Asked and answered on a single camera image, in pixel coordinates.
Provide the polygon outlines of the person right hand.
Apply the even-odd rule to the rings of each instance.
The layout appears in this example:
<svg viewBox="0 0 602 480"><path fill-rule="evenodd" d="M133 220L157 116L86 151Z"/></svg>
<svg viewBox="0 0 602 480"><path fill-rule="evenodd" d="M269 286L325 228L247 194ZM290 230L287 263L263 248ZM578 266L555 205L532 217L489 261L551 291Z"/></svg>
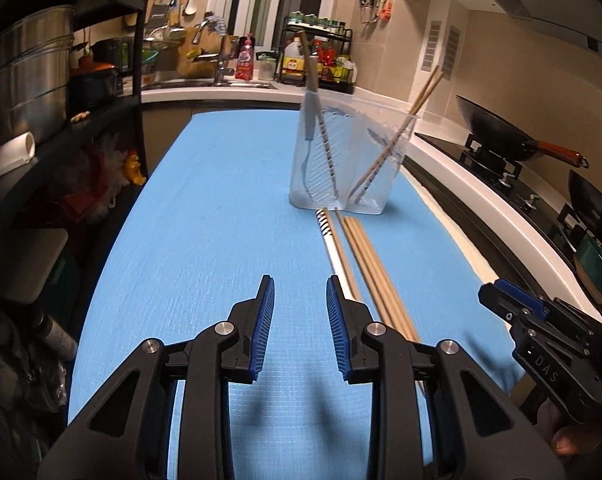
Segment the person right hand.
<svg viewBox="0 0 602 480"><path fill-rule="evenodd" d="M591 426L562 426L562 414L551 400L537 411L536 430L559 457L594 452L602 440L602 429Z"/></svg>

